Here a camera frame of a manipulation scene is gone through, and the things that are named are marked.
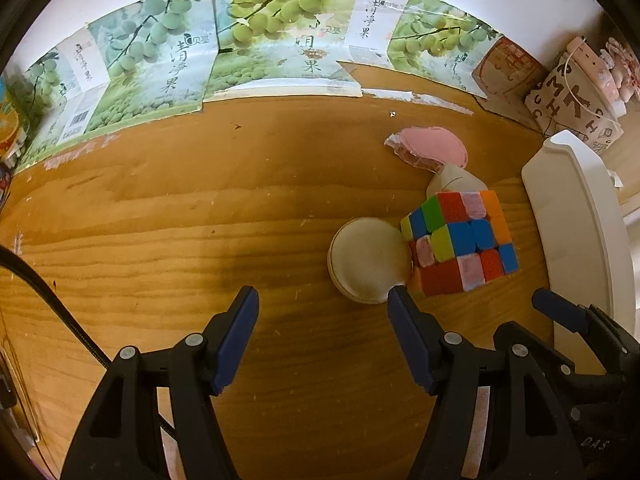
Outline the brown cardboard panel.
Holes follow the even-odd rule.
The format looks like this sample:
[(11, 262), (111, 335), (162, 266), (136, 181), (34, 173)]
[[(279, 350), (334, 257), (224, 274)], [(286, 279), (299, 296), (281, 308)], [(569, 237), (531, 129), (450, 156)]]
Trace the brown cardboard panel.
[(502, 36), (473, 70), (472, 77), (485, 95), (476, 100), (486, 112), (540, 132), (524, 100), (547, 74), (536, 58)]

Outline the grape print cardboard sheet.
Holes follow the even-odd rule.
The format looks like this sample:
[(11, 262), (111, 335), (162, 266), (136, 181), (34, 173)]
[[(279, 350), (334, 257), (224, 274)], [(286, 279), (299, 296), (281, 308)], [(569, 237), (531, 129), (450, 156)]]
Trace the grape print cardboard sheet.
[(21, 171), (80, 142), (252, 96), (359, 96), (357, 63), (471, 94), (500, 35), (442, 0), (138, 0), (4, 76)]

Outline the pink round tin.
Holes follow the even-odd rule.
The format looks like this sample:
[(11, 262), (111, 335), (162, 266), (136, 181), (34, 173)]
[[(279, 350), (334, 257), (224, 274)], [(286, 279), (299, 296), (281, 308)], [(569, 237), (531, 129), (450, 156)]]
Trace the pink round tin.
[(575, 37), (566, 46), (566, 52), (571, 60), (588, 76), (602, 96), (612, 106), (614, 116), (622, 117), (627, 113), (626, 105), (620, 97), (614, 77), (606, 63), (594, 52), (582, 37)]

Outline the beige lettered storage bag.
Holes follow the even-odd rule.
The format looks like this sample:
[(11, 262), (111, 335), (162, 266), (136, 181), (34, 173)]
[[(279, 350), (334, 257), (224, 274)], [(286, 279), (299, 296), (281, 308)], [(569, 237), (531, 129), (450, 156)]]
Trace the beige lettered storage bag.
[(550, 138), (567, 130), (596, 154), (604, 153), (624, 133), (607, 99), (564, 53), (546, 79), (524, 102), (542, 134)]

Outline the pink oval packet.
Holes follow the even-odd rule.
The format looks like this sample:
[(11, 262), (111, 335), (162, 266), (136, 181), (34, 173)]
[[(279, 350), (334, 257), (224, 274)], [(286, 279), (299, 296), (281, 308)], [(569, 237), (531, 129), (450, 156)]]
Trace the pink oval packet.
[(409, 127), (391, 134), (384, 145), (414, 168), (437, 171), (445, 165), (464, 168), (468, 151), (462, 141), (442, 127)]

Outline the gold round compact case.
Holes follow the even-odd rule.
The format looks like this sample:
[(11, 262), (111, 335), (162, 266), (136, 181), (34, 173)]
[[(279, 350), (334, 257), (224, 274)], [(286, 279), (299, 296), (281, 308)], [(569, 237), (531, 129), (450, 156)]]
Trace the gold round compact case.
[(388, 292), (407, 284), (412, 271), (401, 232), (371, 217), (345, 223), (332, 238), (326, 261), (336, 289), (357, 304), (385, 304)]

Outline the multicolour puzzle cube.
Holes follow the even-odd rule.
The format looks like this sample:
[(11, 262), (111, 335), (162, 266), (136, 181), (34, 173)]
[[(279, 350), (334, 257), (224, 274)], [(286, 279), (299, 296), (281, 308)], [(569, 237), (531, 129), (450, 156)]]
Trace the multicolour puzzle cube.
[(494, 191), (442, 191), (401, 219), (412, 258), (410, 292), (469, 292), (518, 270), (506, 216)]

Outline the brown-haired rag doll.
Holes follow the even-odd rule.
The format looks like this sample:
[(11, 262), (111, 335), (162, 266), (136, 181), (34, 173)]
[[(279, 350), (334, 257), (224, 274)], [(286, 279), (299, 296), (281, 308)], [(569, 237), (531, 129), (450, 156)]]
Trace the brown-haired rag doll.
[(639, 99), (640, 65), (634, 52), (610, 37), (601, 50), (600, 58), (608, 66), (622, 101), (628, 103), (632, 98)]

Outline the orange juice carton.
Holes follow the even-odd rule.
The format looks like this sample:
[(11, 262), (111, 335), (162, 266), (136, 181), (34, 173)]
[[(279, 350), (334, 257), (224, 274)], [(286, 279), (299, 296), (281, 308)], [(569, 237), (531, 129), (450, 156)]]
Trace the orange juice carton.
[(22, 130), (21, 113), (4, 80), (0, 81), (0, 156), (9, 153)]

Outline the beige house-shaped box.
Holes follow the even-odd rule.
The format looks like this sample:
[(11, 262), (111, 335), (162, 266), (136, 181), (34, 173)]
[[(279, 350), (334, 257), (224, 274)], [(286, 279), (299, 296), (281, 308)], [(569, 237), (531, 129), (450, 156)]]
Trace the beige house-shaped box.
[(454, 164), (442, 165), (431, 178), (425, 190), (425, 197), (430, 198), (438, 192), (480, 192), (486, 191), (487, 185), (478, 177)]

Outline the white plastic bin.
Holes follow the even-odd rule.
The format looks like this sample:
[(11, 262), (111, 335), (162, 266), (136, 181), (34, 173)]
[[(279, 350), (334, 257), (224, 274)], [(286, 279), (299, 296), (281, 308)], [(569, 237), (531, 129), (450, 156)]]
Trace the white plastic bin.
[(636, 284), (631, 250), (602, 159), (563, 130), (544, 141), (521, 176), (552, 292), (574, 304), (594, 304), (632, 334)]

